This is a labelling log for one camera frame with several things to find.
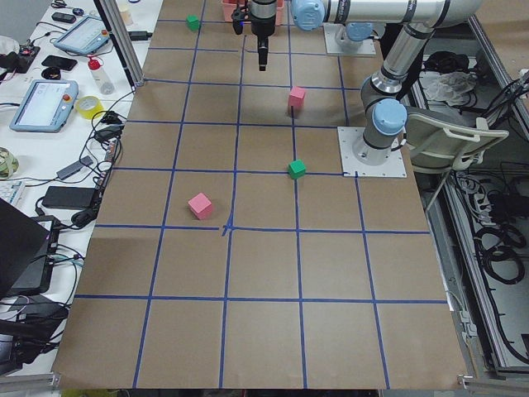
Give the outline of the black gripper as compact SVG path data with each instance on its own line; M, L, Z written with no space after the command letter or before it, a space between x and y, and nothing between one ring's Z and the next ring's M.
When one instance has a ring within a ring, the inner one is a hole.
M268 65L269 38L274 34L276 23L276 0L253 0L249 4L249 19L252 33L257 36L259 71L265 72Z

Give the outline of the green cube near arm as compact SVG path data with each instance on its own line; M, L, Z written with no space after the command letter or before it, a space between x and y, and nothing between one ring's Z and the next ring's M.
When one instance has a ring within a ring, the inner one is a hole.
M298 179L304 176L307 172L307 168L304 162L300 159L293 160L288 164L288 174L291 179Z

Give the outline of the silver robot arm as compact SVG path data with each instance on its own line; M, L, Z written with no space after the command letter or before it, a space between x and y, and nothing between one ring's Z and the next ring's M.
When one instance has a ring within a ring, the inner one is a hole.
M471 17L480 1L293 1L296 26L312 31L329 22L384 22L403 26L379 71L361 90L367 126L355 143L364 162L384 162L403 130L407 111L396 97L407 73L437 27L454 26Z

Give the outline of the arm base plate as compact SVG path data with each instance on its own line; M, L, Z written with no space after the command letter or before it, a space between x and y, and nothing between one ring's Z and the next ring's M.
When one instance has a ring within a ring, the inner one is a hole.
M338 127L342 174L359 178L406 178L398 138L386 149L374 149L364 141L364 127Z
M376 50L371 22L350 22L323 26L326 52L335 56L374 57Z

